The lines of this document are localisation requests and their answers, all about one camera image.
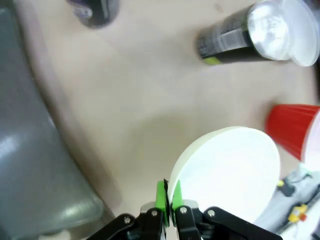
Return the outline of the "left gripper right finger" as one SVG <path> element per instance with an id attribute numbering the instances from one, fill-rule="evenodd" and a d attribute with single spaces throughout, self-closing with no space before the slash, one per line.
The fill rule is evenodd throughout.
<path id="1" fill-rule="evenodd" d="M 171 219 L 179 240 L 279 240 L 281 237 L 219 207 L 200 211 L 194 200 L 183 200 L 181 185 L 174 187 Z"/>

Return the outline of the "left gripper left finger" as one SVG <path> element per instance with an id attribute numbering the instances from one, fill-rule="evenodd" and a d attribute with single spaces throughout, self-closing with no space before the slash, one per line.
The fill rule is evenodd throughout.
<path id="1" fill-rule="evenodd" d="M 165 240 L 169 227 L 168 181 L 158 181 L 155 201 L 144 204 L 137 217 L 122 213 L 89 240 Z"/>

